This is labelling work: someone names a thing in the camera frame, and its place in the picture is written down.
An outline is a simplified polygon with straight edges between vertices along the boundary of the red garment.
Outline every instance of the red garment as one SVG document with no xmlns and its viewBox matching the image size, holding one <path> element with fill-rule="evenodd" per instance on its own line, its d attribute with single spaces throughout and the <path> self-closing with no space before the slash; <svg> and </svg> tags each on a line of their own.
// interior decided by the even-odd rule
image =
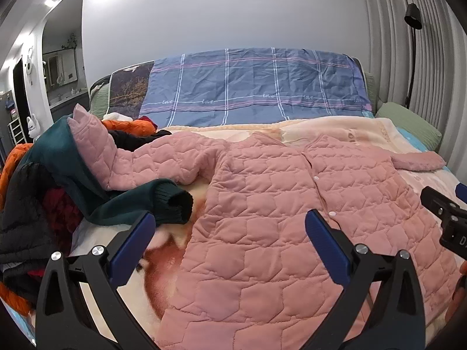
<svg viewBox="0 0 467 350">
<path fill-rule="evenodd" d="M 44 273 L 45 273 L 45 268 L 43 270 L 34 270 L 34 271 L 27 272 L 29 276 L 38 276 L 40 278 L 44 277 Z"/>
<path fill-rule="evenodd" d="M 55 234 L 58 249 L 68 256 L 72 248 L 73 232 L 83 219 L 83 214 L 63 188 L 49 189 L 42 200 L 49 227 Z"/>
<path fill-rule="evenodd" d="M 151 122 L 151 124 L 157 130 L 157 125 L 154 122 L 152 122 L 152 120 L 147 115 L 144 115 L 143 117 L 139 117 L 138 120 Z"/>
</svg>

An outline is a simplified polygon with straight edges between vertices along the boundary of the green pillow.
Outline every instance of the green pillow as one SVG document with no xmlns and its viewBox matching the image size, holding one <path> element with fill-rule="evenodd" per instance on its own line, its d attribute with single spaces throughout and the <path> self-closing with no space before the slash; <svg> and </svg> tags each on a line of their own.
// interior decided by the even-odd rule
<svg viewBox="0 0 467 350">
<path fill-rule="evenodd" d="M 91 93 L 89 112 L 100 120 L 107 114 L 109 108 L 109 86 L 110 84 L 103 85 L 99 90 Z"/>
<path fill-rule="evenodd" d="M 394 126 L 402 128 L 416 136 L 428 150 L 435 151 L 440 145 L 442 135 L 434 126 L 431 126 L 419 115 L 395 102 L 383 104 L 377 112 L 376 117 L 389 118 Z"/>
<path fill-rule="evenodd" d="M 368 100 L 371 102 L 373 114 L 377 111 L 378 90 L 374 77 L 370 72 L 365 72 L 365 81 L 367 83 Z"/>
</svg>

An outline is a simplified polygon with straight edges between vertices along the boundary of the curtain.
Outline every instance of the curtain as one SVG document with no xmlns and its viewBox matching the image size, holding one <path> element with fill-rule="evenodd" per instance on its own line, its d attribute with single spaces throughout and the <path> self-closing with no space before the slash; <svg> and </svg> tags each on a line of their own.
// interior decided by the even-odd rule
<svg viewBox="0 0 467 350">
<path fill-rule="evenodd" d="M 407 4 L 420 9 L 423 28 L 416 31 L 415 80 L 410 110 L 442 133 L 452 97 L 452 29 L 445 0 L 367 0 L 370 23 L 370 72 L 383 102 L 403 104 L 412 69 Z"/>
<path fill-rule="evenodd" d="M 467 35 L 448 9 L 452 28 L 452 103 L 441 141 L 440 155 L 449 169 L 467 184 Z"/>
</svg>

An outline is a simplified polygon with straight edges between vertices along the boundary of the metal screw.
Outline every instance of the metal screw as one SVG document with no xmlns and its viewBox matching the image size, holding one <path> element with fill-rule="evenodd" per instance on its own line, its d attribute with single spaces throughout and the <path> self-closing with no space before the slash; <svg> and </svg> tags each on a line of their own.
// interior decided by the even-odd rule
<svg viewBox="0 0 467 350">
<path fill-rule="evenodd" d="M 103 253 L 104 253 L 104 247 L 103 246 L 93 247 L 93 255 L 102 255 Z"/>
<path fill-rule="evenodd" d="M 409 259 L 410 258 L 410 254 L 407 250 L 401 250 L 401 252 L 399 252 L 399 256 L 402 258 L 402 259 Z"/>
<path fill-rule="evenodd" d="M 366 254 L 366 253 L 368 253 L 368 247 L 366 247 L 364 244 L 358 244 L 358 245 L 356 245 L 355 250 L 356 250 L 359 254 Z"/>
<path fill-rule="evenodd" d="M 52 254 L 50 257 L 52 260 L 59 260 L 62 257 L 62 253 L 59 251 L 56 251 Z"/>
</svg>

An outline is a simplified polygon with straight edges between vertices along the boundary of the quilted fabric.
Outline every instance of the quilted fabric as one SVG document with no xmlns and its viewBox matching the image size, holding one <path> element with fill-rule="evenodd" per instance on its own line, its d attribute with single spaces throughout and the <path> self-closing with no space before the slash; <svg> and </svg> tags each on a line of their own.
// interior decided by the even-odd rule
<svg viewBox="0 0 467 350">
<path fill-rule="evenodd" d="M 72 133 L 81 127 L 77 148 L 86 163 L 94 160 L 87 166 L 107 188 L 159 177 L 181 184 L 197 175 L 211 180 L 156 339 L 162 347 L 300 348 L 341 291 L 304 231 L 312 208 L 354 243 L 388 254 L 408 249 L 428 320 L 454 290 L 454 257 L 439 245 L 433 217 L 393 164 L 434 169 L 444 162 L 433 154 L 400 158 L 323 134 L 291 147 L 261 133 L 231 143 L 191 132 L 131 153 L 116 149 L 96 118 L 75 115 L 69 124 Z M 350 336 L 366 316 L 367 307 Z"/>
<path fill-rule="evenodd" d="M 13 175 L 13 172 L 15 172 L 18 163 L 31 146 L 32 143 L 16 145 L 6 158 L 5 167 L 3 167 L 3 172 L 0 176 L 0 210 L 3 210 L 5 206 L 6 190 L 8 189 L 11 176 Z M 3 283 L 0 283 L 0 298 L 23 316 L 27 316 L 31 310 L 31 305 L 26 299 L 18 296 L 14 292 L 11 292 Z"/>
<path fill-rule="evenodd" d="M 147 137 L 156 133 L 156 127 L 150 121 L 134 120 L 134 121 L 115 121 L 104 120 L 102 124 L 108 130 L 123 130 L 124 132 L 137 135 L 140 137 Z"/>
</svg>

